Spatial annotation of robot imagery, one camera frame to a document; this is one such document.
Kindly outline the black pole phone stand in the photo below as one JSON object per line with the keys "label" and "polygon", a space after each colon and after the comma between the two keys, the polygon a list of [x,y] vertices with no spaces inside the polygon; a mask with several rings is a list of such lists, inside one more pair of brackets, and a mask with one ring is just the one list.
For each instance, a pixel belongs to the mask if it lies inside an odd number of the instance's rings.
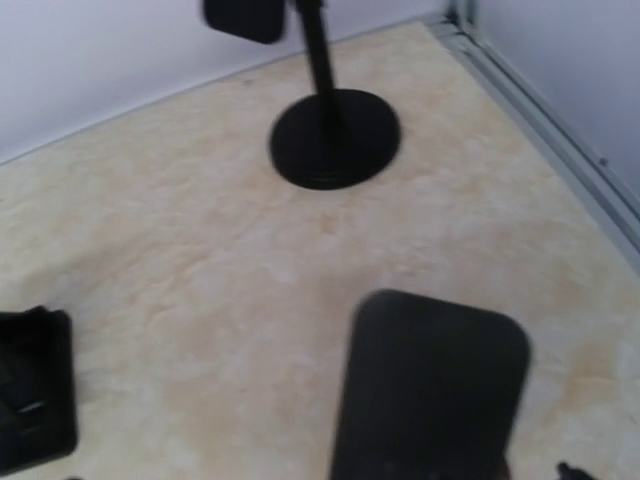
{"label": "black pole phone stand", "polygon": [[277,173],[309,190],[365,182],[399,151],[401,125],[391,105],[370,92],[335,85],[320,1],[296,1],[315,93],[287,108],[271,130]]}

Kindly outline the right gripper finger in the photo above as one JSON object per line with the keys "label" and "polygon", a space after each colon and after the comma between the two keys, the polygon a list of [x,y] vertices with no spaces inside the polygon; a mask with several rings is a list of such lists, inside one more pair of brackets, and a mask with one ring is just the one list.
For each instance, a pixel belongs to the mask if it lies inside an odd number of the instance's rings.
{"label": "right gripper finger", "polygon": [[566,462],[560,462],[556,471],[559,480],[595,480],[595,478],[587,471],[571,466]]}

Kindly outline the black folding phone stand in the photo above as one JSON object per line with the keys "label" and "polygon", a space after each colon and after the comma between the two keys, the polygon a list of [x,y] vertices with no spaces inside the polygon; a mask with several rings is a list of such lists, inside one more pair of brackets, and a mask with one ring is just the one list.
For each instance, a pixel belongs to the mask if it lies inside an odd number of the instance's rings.
{"label": "black folding phone stand", "polygon": [[37,306],[1,314],[1,474],[72,454],[78,444],[72,321]]}

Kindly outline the right aluminium frame post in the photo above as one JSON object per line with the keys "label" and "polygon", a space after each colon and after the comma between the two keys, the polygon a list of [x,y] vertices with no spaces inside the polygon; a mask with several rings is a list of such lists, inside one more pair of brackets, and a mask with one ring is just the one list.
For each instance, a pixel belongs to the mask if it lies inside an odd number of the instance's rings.
{"label": "right aluminium frame post", "polygon": [[447,1],[421,22],[500,106],[578,195],[634,270],[639,199],[551,105],[476,32],[470,1]]}

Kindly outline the blue-edged black smartphone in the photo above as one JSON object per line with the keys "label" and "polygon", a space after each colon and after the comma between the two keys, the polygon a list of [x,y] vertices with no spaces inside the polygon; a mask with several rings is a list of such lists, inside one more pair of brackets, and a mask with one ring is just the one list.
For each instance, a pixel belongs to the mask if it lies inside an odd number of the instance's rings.
{"label": "blue-edged black smartphone", "polygon": [[502,479],[531,360],[512,318],[398,290],[358,306],[334,479]]}

